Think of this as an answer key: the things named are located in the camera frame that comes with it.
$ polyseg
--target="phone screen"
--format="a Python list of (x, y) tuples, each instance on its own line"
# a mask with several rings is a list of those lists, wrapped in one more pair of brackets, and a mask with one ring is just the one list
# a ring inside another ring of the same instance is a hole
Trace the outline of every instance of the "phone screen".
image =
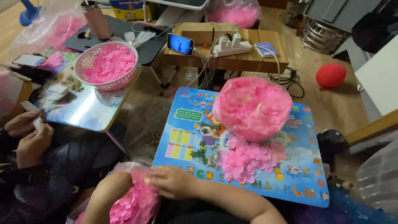
[(38, 56), (38, 55), (28, 55), (22, 54), (17, 59), (15, 59), (12, 63), (17, 65), (28, 65), (32, 67), (36, 67), (39, 64), (43, 63), (46, 57)]
[(191, 39), (169, 33), (167, 47), (186, 55), (192, 55), (193, 42)]

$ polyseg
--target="white basket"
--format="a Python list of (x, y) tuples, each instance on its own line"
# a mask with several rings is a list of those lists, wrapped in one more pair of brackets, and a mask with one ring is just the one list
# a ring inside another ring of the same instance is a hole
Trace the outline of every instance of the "white basket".
[[(133, 66), (133, 68), (128, 71), (125, 75), (120, 77), (119, 79), (116, 79), (114, 81), (108, 82), (108, 83), (88, 83), (86, 82), (86, 76), (83, 73), (83, 68), (84, 67), (89, 67), (91, 68), (93, 66), (92, 62), (94, 58), (102, 51), (103, 48), (106, 47), (109, 43), (116, 44), (117, 47), (128, 47), (130, 50), (132, 50), (136, 56), (136, 63)], [(110, 90), (116, 90), (123, 88), (127, 84), (129, 84), (137, 74), (137, 64), (138, 64), (138, 53), (137, 50), (125, 43), (125, 42), (106, 42), (106, 43), (101, 43), (98, 45), (95, 45), (94, 47), (91, 47), (87, 51), (83, 52), (78, 59), (75, 62), (74, 65), (74, 73), (77, 79), (79, 79), (82, 83), (86, 83), (89, 85), (94, 86), (94, 88), (99, 89), (99, 90), (105, 90), (105, 91), (110, 91)]]

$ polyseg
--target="pink water bottle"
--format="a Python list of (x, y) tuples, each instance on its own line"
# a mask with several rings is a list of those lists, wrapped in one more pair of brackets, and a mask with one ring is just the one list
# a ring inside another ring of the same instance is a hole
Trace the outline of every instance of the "pink water bottle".
[(111, 29), (105, 20), (101, 9), (95, 1), (84, 1), (81, 4), (83, 14), (90, 24), (91, 30), (95, 33), (98, 39), (108, 39), (112, 36)]

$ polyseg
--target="red balloon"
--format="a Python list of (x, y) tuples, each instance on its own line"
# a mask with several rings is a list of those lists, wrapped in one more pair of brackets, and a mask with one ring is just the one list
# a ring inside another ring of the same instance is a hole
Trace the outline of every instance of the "red balloon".
[(339, 63), (330, 63), (322, 66), (316, 73), (316, 81), (323, 88), (334, 87), (342, 84), (345, 79), (346, 69)]

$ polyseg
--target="notebook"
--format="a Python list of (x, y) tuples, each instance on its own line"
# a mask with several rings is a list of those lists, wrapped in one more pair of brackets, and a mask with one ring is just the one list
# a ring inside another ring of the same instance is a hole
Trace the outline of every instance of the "notebook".
[[(262, 43), (255, 43), (256, 46), (267, 48), (268, 50), (272, 51), (277, 57), (279, 56), (278, 52), (275, 48), (271, 45), (270, 42), (262, 42)], [(272, 54), (264, 49), (257, 48), (258, 53), (261, 55), (262, 58), (273, 57)]]

